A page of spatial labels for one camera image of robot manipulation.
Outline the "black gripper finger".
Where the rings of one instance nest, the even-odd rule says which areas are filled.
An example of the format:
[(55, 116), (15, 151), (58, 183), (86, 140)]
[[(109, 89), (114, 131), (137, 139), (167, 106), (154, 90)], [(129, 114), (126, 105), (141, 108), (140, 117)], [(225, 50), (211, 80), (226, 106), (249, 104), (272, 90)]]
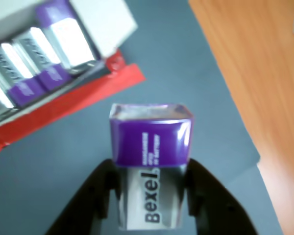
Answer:
[(198, 235), (253, 235), (255, 227), (239, 201), (202, 164), (190, 159), (185, 176), (189, 216)]
[(100, 235), (108, 217), (110, 191), (120, 198), (120, 174), (111, 159), (102, 161), (48, 229), (48, 235)]

